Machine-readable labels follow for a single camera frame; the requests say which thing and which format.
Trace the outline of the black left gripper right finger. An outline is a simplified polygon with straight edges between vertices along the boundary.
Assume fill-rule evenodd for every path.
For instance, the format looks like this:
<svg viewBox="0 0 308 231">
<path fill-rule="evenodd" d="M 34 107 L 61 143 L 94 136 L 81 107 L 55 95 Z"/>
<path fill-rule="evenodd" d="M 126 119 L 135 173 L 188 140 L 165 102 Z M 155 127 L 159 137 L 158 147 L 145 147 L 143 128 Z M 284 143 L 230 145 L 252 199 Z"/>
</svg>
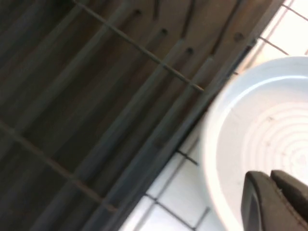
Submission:
<svg viewBox="0 0 308 231">
<path fill-rule="evenodd" d="M 308 222 L 308 186 L 282 170 L 273 170 L 270 177 L 300 217 Z"/>
</svg>

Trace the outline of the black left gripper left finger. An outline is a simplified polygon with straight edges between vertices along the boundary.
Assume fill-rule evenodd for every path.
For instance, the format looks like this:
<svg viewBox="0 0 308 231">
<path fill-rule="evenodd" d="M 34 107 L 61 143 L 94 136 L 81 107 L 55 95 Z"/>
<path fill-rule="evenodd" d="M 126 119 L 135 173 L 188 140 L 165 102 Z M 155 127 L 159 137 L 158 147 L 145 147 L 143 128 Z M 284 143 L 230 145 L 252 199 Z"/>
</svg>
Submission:
<svg viewBox="0 0 308 231">
<path fill-rule="evenodd" d="M 284 197 L 270 175 L 248 171 L 242 195 L 245 231 L 306 231 L 305 222 Z"/>
</svg>

